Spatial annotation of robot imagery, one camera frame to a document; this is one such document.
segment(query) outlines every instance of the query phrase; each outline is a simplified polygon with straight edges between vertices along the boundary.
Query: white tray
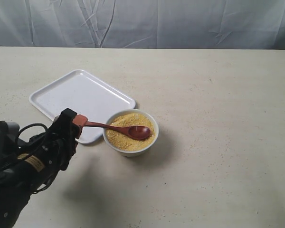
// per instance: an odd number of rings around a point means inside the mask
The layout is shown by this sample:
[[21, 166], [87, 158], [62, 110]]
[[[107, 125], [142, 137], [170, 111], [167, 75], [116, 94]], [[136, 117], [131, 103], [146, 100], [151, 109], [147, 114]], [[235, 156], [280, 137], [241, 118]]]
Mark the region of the white tray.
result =
[[[50, 120], [70, 108], [89, 121], [106, 123], [115, 113], [134, 108], [135, 101], [84, 70], [74, 70], [29, 96], [29, 101]], [[101, 128], [86, 127], [78, 142], [89, 144]]]

